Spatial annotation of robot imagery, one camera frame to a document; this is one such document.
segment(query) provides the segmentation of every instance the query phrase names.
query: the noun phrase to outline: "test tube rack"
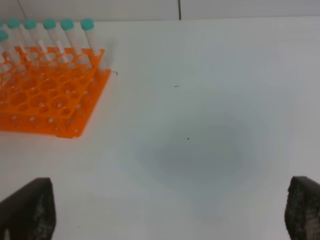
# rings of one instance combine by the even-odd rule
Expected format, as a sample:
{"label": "test tube rack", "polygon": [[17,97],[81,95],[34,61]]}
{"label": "test tube rack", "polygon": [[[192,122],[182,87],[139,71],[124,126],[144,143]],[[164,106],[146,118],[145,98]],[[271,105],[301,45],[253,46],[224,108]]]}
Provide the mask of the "test tube rack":
{"label": "test tube rack", "polygon": [[[68,63],[54,47],[48,47],[47,53],[29,47],[32,61],[20,47],[15,49],[26,71],[16,71],[19,66],[3,53],[0,69],[7,70],[0,73],[0,131],[81,136],[111,73],[98,70],[104,49],[94,56],[91,49],[83,48],[83,55],[76,56],[72,48],[65,48]],[[52,61],[46,60],[46,54]],[[83,56],[88,64],[78,63]]]}

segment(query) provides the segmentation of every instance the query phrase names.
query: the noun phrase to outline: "white table surface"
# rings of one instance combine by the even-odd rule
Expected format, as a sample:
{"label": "white table surface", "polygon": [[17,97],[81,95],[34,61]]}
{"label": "white table surface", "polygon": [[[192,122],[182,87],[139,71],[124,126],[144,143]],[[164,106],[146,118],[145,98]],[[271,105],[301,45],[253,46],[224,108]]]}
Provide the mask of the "white table surface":
{"label": "white table surface", "polygon": [[118,76],[81,138],[0,132],[0,199],[50,177],[54,240],[288,240],[291,177],[320,182],[320,17],[96,30]]}

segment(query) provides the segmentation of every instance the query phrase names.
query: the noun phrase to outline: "orange test tube rack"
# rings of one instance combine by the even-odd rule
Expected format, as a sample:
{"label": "orange test tube rack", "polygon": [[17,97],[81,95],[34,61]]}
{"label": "orange test tube rack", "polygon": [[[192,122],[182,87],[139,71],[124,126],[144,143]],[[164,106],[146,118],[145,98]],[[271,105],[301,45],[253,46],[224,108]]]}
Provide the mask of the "orange test tube rack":
{"label": "orange test tube rack", "polygon": [[[36,47],[29,48],[29,62],[19,47],[15,49],[26,71],[16,71],[19,66],[3,53],[0,68],[7,70],[0,73],[0,131],[81,136],[111,73],[98,70],[104,50],[93,56],[91,49],[82,49],[83,55],[76,56],[72,48],[65,48],[65,63],[54,47],[45,53],[50,62]],[[79,57],[90,63],[79,64]]]}

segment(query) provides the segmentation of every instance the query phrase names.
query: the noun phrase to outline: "white wall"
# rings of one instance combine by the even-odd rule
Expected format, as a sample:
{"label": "white wall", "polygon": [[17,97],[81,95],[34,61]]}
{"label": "white wall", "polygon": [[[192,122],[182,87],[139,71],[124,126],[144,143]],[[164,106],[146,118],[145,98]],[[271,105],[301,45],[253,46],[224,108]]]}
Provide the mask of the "white wall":
{"label": "white wall", "polygon": [[16,0],[0,0],[0,17],[5,21],[8,18],[24,19],[24,14]]}
{"label": "white wall", "polygon": [[[1,0],[0,17],[24,18],[18,0]],[[178,0],[20,0],[28,18],[96,21],[177,20]],[[182,19],[319,16],[316,0],[181,0]]]}
{"label": "white wall", "polygon": [[28,18],[96,21],[177,20],[177,0],[20,0]]}
{"label": "white wall", "polygon": [[182,19],[319,16],[316,0],[181,0]]}

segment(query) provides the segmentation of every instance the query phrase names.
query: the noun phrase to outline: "white lab bench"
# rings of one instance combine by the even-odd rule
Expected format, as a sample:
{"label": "white lab bench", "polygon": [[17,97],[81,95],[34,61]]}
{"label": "white lab bench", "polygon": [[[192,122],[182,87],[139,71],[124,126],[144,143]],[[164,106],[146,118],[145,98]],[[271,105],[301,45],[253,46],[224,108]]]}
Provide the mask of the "white lab bench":
{"label": "white lab bench", "polygon": [[54,240],[288,240],[291,177],[320,182],[320,17],[96,30],[118,75],[81,138],[0,132],[0,199],[50,177]]}

